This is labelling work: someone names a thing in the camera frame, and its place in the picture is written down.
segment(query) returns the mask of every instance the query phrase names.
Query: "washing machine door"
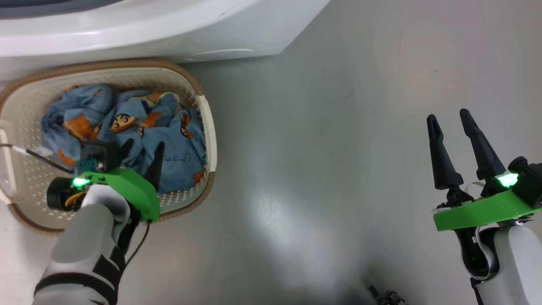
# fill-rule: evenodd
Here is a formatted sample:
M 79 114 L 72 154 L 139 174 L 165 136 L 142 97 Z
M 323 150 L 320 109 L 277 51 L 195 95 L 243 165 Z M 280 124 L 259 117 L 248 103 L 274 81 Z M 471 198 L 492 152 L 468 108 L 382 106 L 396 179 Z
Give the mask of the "washing machine door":
M 0 0 L 0 58 L 69 54 L 181 35 L 258 0 Z

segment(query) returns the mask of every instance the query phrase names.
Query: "gray floor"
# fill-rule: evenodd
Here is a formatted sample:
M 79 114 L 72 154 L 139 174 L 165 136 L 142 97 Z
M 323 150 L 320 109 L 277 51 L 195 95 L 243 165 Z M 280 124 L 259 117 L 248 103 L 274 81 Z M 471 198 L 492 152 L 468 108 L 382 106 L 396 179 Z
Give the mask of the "gray floor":
M 505 165 L 542 161 L 541 9 L 333 0 L 279 56 L 187 66 L 214 114 L 217 179 L 199 208 L 151 227 L 119 304 L 349 304 L 370 283 L 412 305 L 473 304 L 455 236 L 431 218 L 445 192 L 425 118 L 466 182 L 462 107 Z M 28 304 L 55 239 L 4 207 L 0 220 L 0 295 Z

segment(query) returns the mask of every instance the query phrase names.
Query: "green bracket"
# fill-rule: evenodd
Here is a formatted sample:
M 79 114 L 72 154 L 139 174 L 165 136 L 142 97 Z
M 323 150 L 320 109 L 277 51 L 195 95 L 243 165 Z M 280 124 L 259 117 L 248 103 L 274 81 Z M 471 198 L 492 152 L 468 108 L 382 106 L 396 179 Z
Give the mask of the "green bracket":
M 140 213 L 143 221 L 158 221 L 160 200 L 154 186 L 129 168 L 116 168 L 107 173 L 87 171 L 83 176 L 93 183 L 109 185 Z
M 485 226 L 500 221 L 516 219 L 536 213 L 542 208 L 532 209 L 512 190 L 474 201 L 433 215 L 438 231 Z

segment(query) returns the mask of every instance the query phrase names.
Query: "green light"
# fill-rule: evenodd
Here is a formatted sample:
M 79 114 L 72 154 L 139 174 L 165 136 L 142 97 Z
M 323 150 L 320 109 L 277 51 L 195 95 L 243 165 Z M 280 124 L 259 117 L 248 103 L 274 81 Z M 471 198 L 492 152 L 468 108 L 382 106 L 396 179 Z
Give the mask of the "green light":
M 517 174 L 508 174 L 504 175 L 502 177 L 497 178 L 499 179 L 499 182 L 505 187 L 511 187 L 516 182 L 518 182 L 518 175 Z
M 86 180 L 86 179 L 83 179 L 83 178 L 75 178 L 72 182 L 73 186 L 76 187 L 76 188 L 80 188 L 84 185 L 87 185 L 89 184 L 91 181 L 90 180 Z

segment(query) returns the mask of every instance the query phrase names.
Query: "laundry basket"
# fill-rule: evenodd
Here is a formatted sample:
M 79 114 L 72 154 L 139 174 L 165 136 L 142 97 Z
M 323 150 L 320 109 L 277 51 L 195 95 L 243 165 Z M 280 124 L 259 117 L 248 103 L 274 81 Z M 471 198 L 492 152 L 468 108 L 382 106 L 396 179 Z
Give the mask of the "laundry basket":
M 188 213 L 211 191 L 217 163 L 216 134 L 209 103 L 198 82 L 181 67 L 158 60 L 120 60 L 88 63 L 37 73 L 12 82 L 0 92 L 0 142 L 34 149 L 42 145 L 40 121 L 49 106 L 74 85 L 109 84 L 114 90 L 144 88 L 171 91 L 186 106 L 201 114 L 207 164 L 203 178 L 194 187 L 160 195 L 159 221 Z M 29 155 L 0 149 L 0 199 L 25 227 L 37 233 L 62 233 L 74 213 L 53 211 L 46 191 L 55 177 L 66 173 Z

